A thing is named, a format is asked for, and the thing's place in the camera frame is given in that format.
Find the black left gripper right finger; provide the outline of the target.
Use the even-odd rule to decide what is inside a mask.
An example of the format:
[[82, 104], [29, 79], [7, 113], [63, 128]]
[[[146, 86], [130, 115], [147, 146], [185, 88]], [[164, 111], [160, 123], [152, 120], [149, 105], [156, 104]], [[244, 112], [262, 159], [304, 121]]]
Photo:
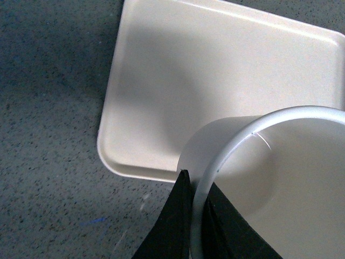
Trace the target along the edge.
[[205, 202], [205, 258], [281, 258], [213, 183]]

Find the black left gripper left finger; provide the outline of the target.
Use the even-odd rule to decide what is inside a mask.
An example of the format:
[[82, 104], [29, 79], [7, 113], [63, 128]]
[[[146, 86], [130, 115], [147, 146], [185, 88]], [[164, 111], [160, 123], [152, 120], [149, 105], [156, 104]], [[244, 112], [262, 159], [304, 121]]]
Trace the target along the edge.
[[189, 258], [192, 186], [181, 170], [151, 231], [133, 258]]

